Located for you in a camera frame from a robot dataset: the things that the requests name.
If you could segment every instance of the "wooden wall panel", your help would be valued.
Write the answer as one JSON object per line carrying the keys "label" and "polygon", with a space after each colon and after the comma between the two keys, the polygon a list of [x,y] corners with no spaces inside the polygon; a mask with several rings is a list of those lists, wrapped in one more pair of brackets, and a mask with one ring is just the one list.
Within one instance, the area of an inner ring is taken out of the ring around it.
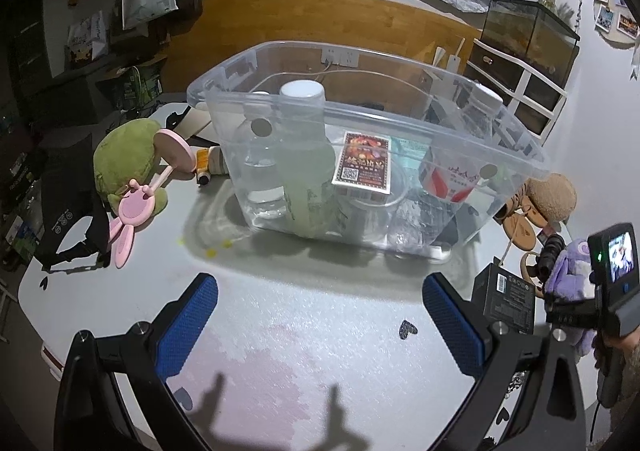
{"label": "wooden wall panel", "polygon": [[228,57],[264,41],[305,40],[363,47],[431,63],[436,47],[454,53],[465,38],[460,73],[475,28],[386,0],[204,0],[193,27],[164,50],[165,92],[183,92]]}

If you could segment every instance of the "wall outlet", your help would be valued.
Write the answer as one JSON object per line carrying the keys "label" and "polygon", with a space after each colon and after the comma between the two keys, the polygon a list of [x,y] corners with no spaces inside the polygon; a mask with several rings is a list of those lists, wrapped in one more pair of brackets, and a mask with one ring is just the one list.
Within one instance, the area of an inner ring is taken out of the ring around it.
{"label": "wall outlet", "polygon": [[322,48],[322,57],[320,58],[320,62],[323,65],[339,65],[340,64],[340,56],[342,54],[342,49],[337,46],[332,47],[324,47]]}
{"label": "wall outlet", "polygon": [[330,63],[332,65],[347,66],[349,68],[357,68],[360,59],[359,53],[351,48],[343,48],[338,46],[324,47],[322,49],[322,64]]}
{"label": "wall outlet", "polygon": [[340,65],[348,66],[349,68],[357,68],[358,60],[360,60],[359,53],[356,50],[350,48],[343,48],[342,55],[340,56]]}

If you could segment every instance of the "white tag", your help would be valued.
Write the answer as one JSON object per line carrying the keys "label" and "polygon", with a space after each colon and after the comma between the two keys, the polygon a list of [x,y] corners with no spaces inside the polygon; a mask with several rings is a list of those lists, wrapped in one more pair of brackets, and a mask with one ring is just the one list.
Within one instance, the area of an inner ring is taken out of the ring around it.
{"label": "white tag", "polygon": [[506,285],[507,285],[507,278],[505,278],[503,275],[498,274],[498,283],[496,287],[498,292],[500,292],[501,294],[504,294]]}

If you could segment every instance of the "metal screw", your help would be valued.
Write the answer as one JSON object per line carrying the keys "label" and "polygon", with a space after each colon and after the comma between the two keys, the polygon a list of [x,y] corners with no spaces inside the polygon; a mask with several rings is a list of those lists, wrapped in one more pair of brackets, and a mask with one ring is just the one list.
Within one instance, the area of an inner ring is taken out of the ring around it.
{"label": "metal screw", "polygon": [[562,330],[562,328],[555,328],[551,334],[554,336],[554,339],[560,343],[566,339],[566,332]]}
{"label": "metal screw", "polygon": [[131,331],[137,336],[143,336],[147,332],[149,332],[149,327],[151,325],[146,321],[138,321],[131,327]]}
{"label": "metal screw", "polygon": [[496,321],[492,327],[494,328],[495,333],[499,336],[503,336],[509,333],[509,326],[504,321]]}

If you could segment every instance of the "black box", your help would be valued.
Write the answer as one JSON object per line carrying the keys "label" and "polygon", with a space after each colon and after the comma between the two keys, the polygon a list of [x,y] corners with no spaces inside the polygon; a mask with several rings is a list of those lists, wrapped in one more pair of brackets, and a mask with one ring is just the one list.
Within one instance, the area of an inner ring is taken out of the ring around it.
{"label": "black box", "polygon": [[471,303],[490,321],[504,321],[523,334],[533,333],[536,303],[533,287],[495,263],[476,276]]}

